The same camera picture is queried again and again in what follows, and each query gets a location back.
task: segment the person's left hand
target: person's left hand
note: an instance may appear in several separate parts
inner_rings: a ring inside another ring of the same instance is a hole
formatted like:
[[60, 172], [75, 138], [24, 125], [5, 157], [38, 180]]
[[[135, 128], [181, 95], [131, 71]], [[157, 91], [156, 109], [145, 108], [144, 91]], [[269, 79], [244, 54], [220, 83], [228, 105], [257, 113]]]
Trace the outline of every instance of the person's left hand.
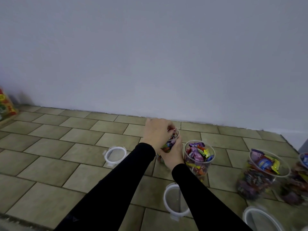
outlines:
[[175, 125], [166, 119], [149, 119], [145, 123], [142, 143], [150, 144], [157, 152], [172, 136]]

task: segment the white wall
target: white wall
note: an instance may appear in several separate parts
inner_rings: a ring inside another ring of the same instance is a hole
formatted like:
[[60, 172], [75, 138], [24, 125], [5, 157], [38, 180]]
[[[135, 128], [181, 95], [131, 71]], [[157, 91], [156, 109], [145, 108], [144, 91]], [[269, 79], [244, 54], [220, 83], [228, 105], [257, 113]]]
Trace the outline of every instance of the white wall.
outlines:
[[308, 0], [2, 0], [19, 102], [308, 133]]

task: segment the person's right hand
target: person's right hand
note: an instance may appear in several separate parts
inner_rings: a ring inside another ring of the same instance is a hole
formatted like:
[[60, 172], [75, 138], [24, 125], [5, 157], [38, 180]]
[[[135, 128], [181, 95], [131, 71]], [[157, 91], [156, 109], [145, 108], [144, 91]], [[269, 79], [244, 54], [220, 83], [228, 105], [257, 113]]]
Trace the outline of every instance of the person's right hand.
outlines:
[[157, 152], [163, 158], [165, 165], [172, 171], [178, 164], [184, 163], [182, 137], [179, 135], [169, 153], [159, 149]]

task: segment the plastic lid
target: plastic lid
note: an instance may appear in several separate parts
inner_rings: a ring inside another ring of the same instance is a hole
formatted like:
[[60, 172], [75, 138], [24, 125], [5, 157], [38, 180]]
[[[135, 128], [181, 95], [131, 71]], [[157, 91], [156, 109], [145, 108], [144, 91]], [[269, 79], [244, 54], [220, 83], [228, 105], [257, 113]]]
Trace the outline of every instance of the plastic lid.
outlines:
[[166, 209], [170, 212], [171, 219], [175, 221], [179, 221], [180, 217], [186, 216], [190, 212], [178, 184], [171, 183], [166, 187], [163, 200]]
[[127, 155], [125, 147], [110, 147], [108, 151], [104, 151], [103, 155], [108, 166], [119, 164]]
[[257, 207], [247, 207], [243, 212], [243, 221], [253, 231], [284, 231], [279, 221], [266, 210]]

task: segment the jar filled with candy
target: jar filled with candy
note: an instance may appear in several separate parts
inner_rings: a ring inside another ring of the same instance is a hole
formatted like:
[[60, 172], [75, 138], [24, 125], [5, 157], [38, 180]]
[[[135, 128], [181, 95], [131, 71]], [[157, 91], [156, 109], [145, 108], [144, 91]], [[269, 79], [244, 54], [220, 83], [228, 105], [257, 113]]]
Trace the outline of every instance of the jar filled with candy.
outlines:
[[215, 158], [214, 149], [199, 140], [187, 142], [184, 149], [185, 164], [200, 181], [204, 181], [208, 168]]
[[[179, 129], [175, 128], [173, 130], [172, 136], [169, 138], [169, 140], [167, 141], [167, 143], [161, 147], [161, 150], [163, 150], [166, 153], [169, 153], [171, 151], [171, 148], [173, 147], [173, 145], [175, 144], [177, 138], [179, 136]], [[164, 164], [164, 160], [161, 157], [161, 155], [156, 153], [156, 159], [160, 162]]]
[[275, 190], [280, 198], [294, 206], [308, 206], [308, 153], [301, 153], [287, 178], [279, 181]]
[[264, 150], [251, 149], [247, 165], [236, 182], [240, 196], [256, 200], [262, 196], [276, 178], [290, 174], [290, 167], [279, 156]]

